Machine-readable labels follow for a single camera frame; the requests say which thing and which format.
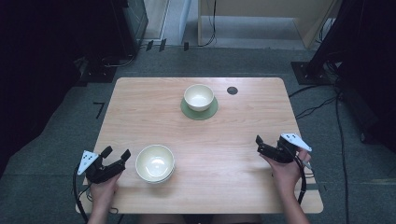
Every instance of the black stand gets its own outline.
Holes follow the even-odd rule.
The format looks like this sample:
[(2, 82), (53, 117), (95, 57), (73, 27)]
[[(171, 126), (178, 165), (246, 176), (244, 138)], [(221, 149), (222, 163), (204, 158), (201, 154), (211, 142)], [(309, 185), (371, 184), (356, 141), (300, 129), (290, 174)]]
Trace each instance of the black stand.
[(366, 144), (378, 144), (373, 136), (373, 127), (379, 122), (379, 118), (347, 81), (341, 79), (337, 85), (342, 91), (341, 99), (346, 102), (361, 129), (361, 141)]
[(111, 66), (106, 67), (103, 65), (92, 66), (88, 63), (87, 68), (82, 74), (79, 82), (80, 83), (111, 83), (113, 81), (114, 76), (116, 75), (117, 67)]
[(323, 67), (321, 67), (318, 73), (314, 76), (309, 76), (307, 72), (307, 62), (291, 62), (294, 75), (300, 85), (331, 85), (332, 82), (329, 80)]

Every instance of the wire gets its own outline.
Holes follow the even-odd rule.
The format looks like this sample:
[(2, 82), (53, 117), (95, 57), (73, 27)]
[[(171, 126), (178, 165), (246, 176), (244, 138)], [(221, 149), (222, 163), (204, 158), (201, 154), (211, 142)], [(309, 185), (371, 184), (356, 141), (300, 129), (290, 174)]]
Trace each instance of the wire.
[(308, 115), (314, 113), (315, 110), (321, 108), (322, 106), (328, 105), (328, 104), (332, 103), (335, 99), (336, 99), (336, 96), (334, 96), (334, 97), (332, 97), (332, 98), (330, 98), (330, 99), (328, 99), (328, 100), (325, 100), (321, 105), (308, 108), (308, 109), (306, 109), (305, 111), (303, 111), (303, 112), (301, 112), (300, 114), (298, 114), (295, 118), (296, 118), (296, 119), (302, 119), (302, 118), (304, 118), (304, 117), (306, 117), (306, 116), (308, 116)]
[(123, 216), (124, 216), (124, 214), (122, 214), (122, 215), (120, 216), (119, 221), (117, 222), (117, 224), (120, 224), (120, 223), (122, 222)]
[[(206, 4), (207, 4), (207, 8), (209, 8), (209, 2), (207, 0), (206, 0)], [(198, 47), (206, 47), (206, 46), (210, 45), (213, 42), (213, 40), (215, 40), (215, 44), (217, 43), (217, 39), (216, 39), (216, 21), (215, 21), (215, 19), (216, 19), (216, 5), (217, 5), (217, 0), (215, 0), (215, 5), (213, 7), (213, 23), (212, 23), (212, 21), (210, 20), (210, 17), (209, 17), (209, 23), (210, 23), (210, 25), (213, 28), (212, 36), (210, 36), (210, 39), (209, 39), (209, 41), (207, 41), (206, 44), (199, 45)]]
[(118, 208), (115, 208), (115, 207), (111, 207), (110, 208), (110, 214), (118, 214), (119, 213), (119, 209)]
[(286, 151), (293, 157), (294, 161), (297, 163), (299, 169), (300, 169), (300, 176), (301, 176), (301, 190), (300, 190), (300, 195), (298, 197), (298, 203), (301, 204), (301, 202), (303, 201), (303, 197), (305, 195), (306, 192), (306, 177), (305, 177), (305, 172), (304, 172), (304, 167), (303, 167), (303, 162), (301, 161), (301, 159), (298, 157), (298, 155), (296, 155), (296, 153), (291, 153), (291, 150), (285, 146), (283, 143), (281, 143), (280, 141), (277, 142), (279, 145), (281, 145), (283, 148), (286, 149)]
[(78, 207), (79, 212), (82, 215), (82, 218), (84, 218), (85, 223), (88, 223), (88, 217), (87, 214), (84, 211), (84, 208), (82, 207), (81, 201), (79, 200), (79, 196), (77, 193), (77, 184), (76, 184), (76, 178), (77, 178), (77, 171), (78, 171), (79, 164), (76, 166), (76, 169), (73, 173), (73, 192), (76, 200), (76, 204)]
[(300, 93), (302, 91), (306, 91), (306, 90), (309, 90), (309, 89), (312, 89), (312, 88), (315, 88), (315, 87), (318, 87), (318, 86), (307, 86), (307, 87), (304, 87), (302, 89), (299, 89), (299, 90), (295, 91), (294, 93), (290, 94), (289, 98), (294, 96), (294, 95), (296, 95), (297, 93)]
[(127, 63), (123, 63), (123, 64), (105, 64), (104, 67), (123, 67), (125, 65), (127, 65), (128, 63), (130, 63), (131, 61), (134, 60), (134, 55), (128, 55), (128, 57), (132, 57)]
[(92, 202), (91, 192), (87, 192), (87, 199), (88, 201)]
[(341, 126), (340, 115), (338, 111), (338, 98), (341, 95), (341, 92), (338, 92), (336, 100), (335, 100), (335, 114), (337, 117), (338, 129), (340, 131), (341, 136), (341, 154), (343, 159), (343, 171), (344, 171), (344, 187), (345, 187), (345, 197), (346, 197), (346, 224), (349, 224), (349, 189), (348, 189), (348, 181), (347, 181), (347, 165), (346, 165), (346, 153), (345, 153), (345, 142), (344, 142), (344, 132), (343, 127)]
[(78, 195), (78, 198), (80, 198), (81, 197), (81, 195), (83, 194), (83, 193), (85, 193), (85, 191), (87, 191), (90, 187), (91, 187), (91, 185), (92, 185), (92, 183), (91, 184), (89, 184), (88, 185), (88, 187), (87, 188), (85, 188), (82, 192), (80, 192), (79, 193), (79, 195)]

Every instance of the floor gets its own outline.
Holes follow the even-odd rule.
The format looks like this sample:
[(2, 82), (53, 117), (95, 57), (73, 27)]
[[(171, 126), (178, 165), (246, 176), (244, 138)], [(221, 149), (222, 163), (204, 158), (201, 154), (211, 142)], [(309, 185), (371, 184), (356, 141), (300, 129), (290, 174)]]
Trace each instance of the floor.
[[(159, 38), (166, 38), (168, 46), (181, 44), (177, 33), (182, 3), (183, 0), (169, 2)], [(196, 44), (197, 36), (194, 4), (183, 39), (191, 45)], [(239, 36), (234, 42), (226, 43), (223, 41), (226, 35), (217, 20), (216, 44), (187, 51), (176, 47), (158, 51), (158, 46), (140, 50), (135, 60), (118, 68), (113, 83), (72, 88), (44, 132), (11, 158), (0, 180), (0, 223), (82, 222), (71, 194), (73, 171), (83, 150), (94, 148), (114, 84), (120, 77), (280, 77), (288, 93), (303, 88), (297, 83), (290, 62), (306, 62), (315, 52), (302, 49), (303, 43), (296, 39), (288, 20), (266, 22), (272, 27), (266, 30), (266, 37), (251, 38), (262, 41), (260, 44), (252, 44), (251, 39)], [(239, 47), (266, 49), (237, 49)], [(290, 103), (299, 114), (333, 97), (333, 87), (322, 86), (294, 95)], [(103, 111), (95, 102), (105, 103)], [(324, 204), (322, 213), (308, 215), (310, 221), (348, 223), (348, 211), (350, 223), (396, 223), (396, 154), (380, 145), (361, 142), (361, 132), (347, 104), (333, 102), (297, 122), (305, 142), (314, 149), (312, 164)], [(343, 138), (339, 127), (342, 127)], [(78, 176), (77, 183), (82, 181), (83, 176)], [(120, 215), (110, 214), (108, 223), (117, 223), (119, 218)], [(136, 223), (135, 219), (135, 215), (128, 215), (122, 223)], [(283, 214), (267, 214), (262, 219), (263, 223), (286, 223)]]
[[(166, 39), (167, 46), (180, 46), (189, 42), (190, 46), (197, 46), (198, 36), (198, 1), (192, 1), (187, 18), (183, 39), (180, 41), (179, 21), (184, 0), (170, 0), (166, 6), (164, 21), (159, 18), (158, 11), (164, 7), (163, 1), (145, 0), (148, 12), (148, 26), (153, 23), (161, 24), (162, 33), (159, 38), (145, 37), (144, 43), (154, 40), (160, 44)], [(203, 18), (203, 44), (212, 36), (213, 17)], [(323, 29), (323, 36), (330, 28), (328, 20)], [(305, 49), (293, 20), (291, 18), (249, 18), (249, 17), (216, 17), (216, 39), (209, 45), (212, 48), (240, 48), (240, 49)], [(319, 43), (311, 49), (317, 49)]]

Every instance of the wooden table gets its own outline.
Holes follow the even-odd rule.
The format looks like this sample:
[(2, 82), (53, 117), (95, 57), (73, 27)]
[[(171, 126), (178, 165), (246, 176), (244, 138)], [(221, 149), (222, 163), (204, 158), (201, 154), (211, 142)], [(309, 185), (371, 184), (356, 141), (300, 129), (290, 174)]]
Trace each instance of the wooden table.
[[(210, 86), (218, 99), (219, 110), (210, 119), (189, 119), (180, 110), (184, 90), (197, 83)], [(229, 94), (229, 87), (238, 93)], [(299, 129), (280, 78), (124, 77), (117, 81), (94, 152), (112, 146), (104, 160), (109, 164), (131, 151), (114, 202), (122, 214), (281, 213), (271, 168), (255, 143), (259, 134), (275, 146), (281, 133)], [(137, 154), (155, 144), (169, 147), (176, 159), (173, 175), (157, 185), (134, 168)], [(314, 178), (307, 181), (315, 186)], [(81, 198), (90, 212), (91, 203)], [(322, 211), (317, 189), (307, 191), (302, 207), (306, 213)]]

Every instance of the black cable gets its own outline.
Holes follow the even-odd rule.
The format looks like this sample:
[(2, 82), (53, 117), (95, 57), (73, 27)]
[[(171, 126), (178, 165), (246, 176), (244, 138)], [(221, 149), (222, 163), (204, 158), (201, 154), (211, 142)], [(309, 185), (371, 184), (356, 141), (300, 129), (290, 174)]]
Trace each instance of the black cable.
[(96, 115), (96, 118), (99, 119), (100, 114), (102, 113), (103, 107), (105, 106), (105, 103), (104, 103), (104, 102), (102, 102), (102, 103), (93, 102), (93, 104), (94, 104), (94, 105), (100, 105), (99, 112), (98, 112), (98, 114)]
[(87, 190), (91, 187), (91, 185), (92, 185), (92, 184), (88, 185), (87, 188), (85, 188), (82, 192), (80, 192), (79, 195), (78, 195), (78, 198), (80, 198), (81, 195), (82, 195), (83, 193), (85, 193), (85, 191), (87, 191)]
[(328, 104), (332, 103), (336, 98), (337, 98), (337, 97), (334, 96), (334, 97), (332, 97), (332, 98), (330, 98), (330, 99), (328, 99), (328, 100), (325, 100), (321, 105), (308, 108), (308, 109), (306, 109), (305, 111), (303, 111), (303, 112), (301, 112), (300, 114), (298, 114), (295, 118), (296, 118), (296, 119), (302, 119), (302, 118), (304, 118), (304, 117), (306, 117), (306, 116), (308, 116), (308, 115), (314, 113), (315, 110), (317, 110), (317, 109), (323, 107), (324, 105), (328, 105)]
[(361, 5), (361, 18), (359, 19), (359, 26), (358, 26), (358, 36), (357, 41), (359, 41), (359, 37), (361, 35), (361, 21), (363, 20), (363, 14), (364, 14), (364, 6), (366, 5), (366, 0), (363, 1), (363, 4)]
[(76, 178), (77, 178), (78, 167), (79, 167), (79, 164), (76, 166), (76, 169), (75, 169), (75, 171), (73, 173), (73, 192), (74, 192), (74, 196), (75, 196), (75, 200), (76, 200), (76, 204), (77, 204), (78, 210), (81, 213), (82, 218), (84, 218), (85, 223), (88, 223), (87, 214), (85, 213), (84, 208), (82, 207), (81, 201), (79, 200), (79, 196), (80, 195), (78, 196), (78, 193), (77, 193)]
[(343, 171), (344, 171), (344, 187), (345, 187), (345, 197), (346, 197), (346, 224), (349, 224), (349, 189), (348, 189), (348, 181), (347, 181), (347, 165), (346, 165), (346, 153), (345, 153), (345, 143), (344, 143), (344, 132), (341, 126), (340, 116), (338, 112), (338, 98), (341, 95), (341, 92), (338, 92), (337, 98), (335, 100), (335, 114), (337, 117), (338, 129), (340, 131), (341, 136), (341, 154), (343, 159)]
[(119, 221), (117, 222), (117, 224), (120, 224), (120, 223), (122, 222), (123, 216), (124, 216), (124, 214), (122, 214), (122, 215), (120, 216)]
[(210, 17), (209, 17), (209, 22), (213, 28), (212, 36), (210, 37), (209, 41), (207, 41), (206, 44), (199, 45), (198, 47), (206, 47), (206, 46), (210, 45), (214, 39), (216, 39), (216, 21), (215, 21), (215, 19), (216, 19), (216, 5), (217, 5), (217, 0), (215, 0), (215, 5), (213, 7), (213, 23), (211, 22)]
[(289, 98), (294, 96), (294, 95), (296, 95), (297, 93), (300, 93), (302, 91), (306, 91), (306, 90), (309, 90), (309, 89), (312, 89), (312, 88), (315, 88), (315, 87), (318, 87), (318, 86), (307, 86), (307, 87), (304, 87), (302, 89), (299, 89), (299, 90), (295, 91), (294, 93), (290, 94)]
[(87, 193), (87, 199), (88, 201), (92, 202), (92, 196), (90, 192)]
[[(134, 60), (134, 55), (129, 55), (129, 57), (131, 57), (131, 59), (127, 62), (127, 63), (122, 63), (122, 64), (105, 64), (104, 67), (123, 67), (127, 64), (129, 64), (131, 61)], [(102, 63), (104, 62), (104, 60), (106, 60), (109, 57), (105, 57), (102, 59)]]
[(304, 172), (304, 167), (303, 167), (303, 162), (301, 161), (301, 159), (293, 153), (291, 153), (290, 149), (285, 146), (284, 144), (282, 144), (280, 141), (277, 142), (278, 144), (280, 144), (283, 148), (286, 149), (286, 151), (288, 151), (288, 153), (293, 157), (294, 161), (297, 163), (299, 169), (300, 169), (300, 176), (301, 176), (301, 189), (300, 189), (300, 195), (298, 196), (298, 200), (297, 202), (299, 204), (301, 204), (301, 202), (303, 201), (303, 197), (305, 195), (306, 192), (306, 177), (305, 177), (305, 172)]

